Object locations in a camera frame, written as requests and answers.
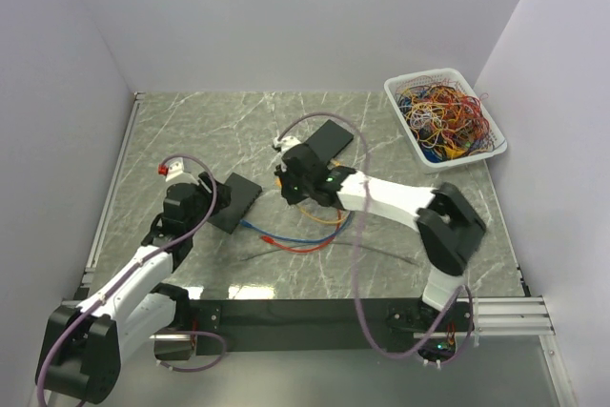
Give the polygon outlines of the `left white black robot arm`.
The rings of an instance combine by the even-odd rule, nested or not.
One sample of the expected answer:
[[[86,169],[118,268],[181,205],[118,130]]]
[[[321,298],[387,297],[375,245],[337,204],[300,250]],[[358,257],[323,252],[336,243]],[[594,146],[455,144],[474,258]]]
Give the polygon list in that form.
[[[189,254],[195,232],[230,206],[231,193],[207,173],[171,185],[161,213],[119,273],[77,306],[51,313],[35,375],[39,404],[47,391],[102,402],[140,344],[163,328],[178,333],[190,325],[188,293],[163,281]]]

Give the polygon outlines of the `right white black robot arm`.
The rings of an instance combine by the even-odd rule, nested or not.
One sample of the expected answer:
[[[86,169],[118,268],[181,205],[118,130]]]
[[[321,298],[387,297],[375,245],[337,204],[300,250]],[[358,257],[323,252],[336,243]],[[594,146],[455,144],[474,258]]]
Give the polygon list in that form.
[[[416,231],[431,270],[419,306],[419,318],[431,330],[453,317],[450,297],[465,283],[465,270],[486,234],[486,224],[451,183],[414,187],[373,178],[344,166],[329,168],[311,148],[294,137],[276,139],[282,153],[275,175],[290,205],[306,199],[322,207],[364,212]]]

